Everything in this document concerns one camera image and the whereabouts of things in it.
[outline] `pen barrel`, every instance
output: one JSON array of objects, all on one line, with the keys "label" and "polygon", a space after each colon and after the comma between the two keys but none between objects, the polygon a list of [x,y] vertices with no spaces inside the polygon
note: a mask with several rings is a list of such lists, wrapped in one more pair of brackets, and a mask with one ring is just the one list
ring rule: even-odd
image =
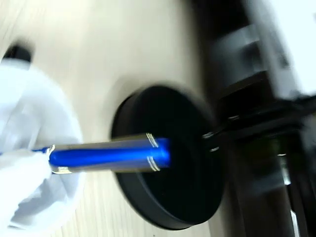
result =
[{"label": "pen barrel", "polygon": [[170,165],[169,144],[165,138],[52,146],[43,152],[49,155],[53,172],[60,174],[106,169],[159,171]]}]

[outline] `wooden desk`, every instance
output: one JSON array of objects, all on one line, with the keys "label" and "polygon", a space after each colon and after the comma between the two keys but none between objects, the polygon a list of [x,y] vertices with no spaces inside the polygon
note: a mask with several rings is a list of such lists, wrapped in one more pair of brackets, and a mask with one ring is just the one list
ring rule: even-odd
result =
[{"label": "wooden desk", "polygon": [[[71,100],[85,142],[109,139],[134,90],[162,81],[200,93],[195,37],[183,0],[1,0],[0,53],[18,39]],[[127,203],[111,172],[89,173],[76,214],[53,237],[208,237],[209,225],[164,231]]]}]

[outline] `black disc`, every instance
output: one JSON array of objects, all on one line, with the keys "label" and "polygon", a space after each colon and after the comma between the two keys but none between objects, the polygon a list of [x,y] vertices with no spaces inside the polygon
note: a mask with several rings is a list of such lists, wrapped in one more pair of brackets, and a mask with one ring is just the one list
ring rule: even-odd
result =
[{"label": "black disc", "polygon": [[3,58],[15,58],[26,62],[32,62],[31,50],[19,44],[12,45],[4,54]]},{"label": "black disc", "polygon": [[209,122],[184,95],[164,86],[135,93],[119,107],[112,137],[150,132],[169,138],[171,167],[153,173],[117,173],[125,196],[151,223],[180,230],[207,221],[223,194],[220,159],[202,135]]}]

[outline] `black rubber base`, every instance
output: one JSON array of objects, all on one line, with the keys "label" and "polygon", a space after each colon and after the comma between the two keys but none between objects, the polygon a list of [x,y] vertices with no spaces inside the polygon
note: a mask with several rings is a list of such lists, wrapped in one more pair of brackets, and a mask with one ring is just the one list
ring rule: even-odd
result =
[{"label": "black rubber base", "polygon": [[171,140],[171,167],[154,173],[117,173],[138,213],[151,223],[181,230],[210,219],[223,194],[223,170],[201,136],[211,130],[200,111],[179,92],[153,86],[125,100],[112,137],[150,132]]},{"label": "black rubber base", "polygon": [[29,49],[24,46],[15,44],[12,45],[8,50],[5,52],[3,58],[15,58],[20,59],[26,62],[32,62],[32,54]]}]

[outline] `table surface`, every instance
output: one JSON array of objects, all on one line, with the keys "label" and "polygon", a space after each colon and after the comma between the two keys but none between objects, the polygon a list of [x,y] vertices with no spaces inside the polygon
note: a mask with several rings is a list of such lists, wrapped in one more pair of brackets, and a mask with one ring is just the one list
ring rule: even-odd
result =
[{"label": "table surface", "polygon": [[[117,106],[143,86],[160,82],[201,95],[184,0],[1,0],[0,53],[16,40],[34,46],[34,65],[63,88],[85,142],[108,141]],[[212,219],[161,230],[129,206],[111,172],[96,172],[87,175],[76,213],[52,236],[208,237],[221,225],[220,216]]]}]

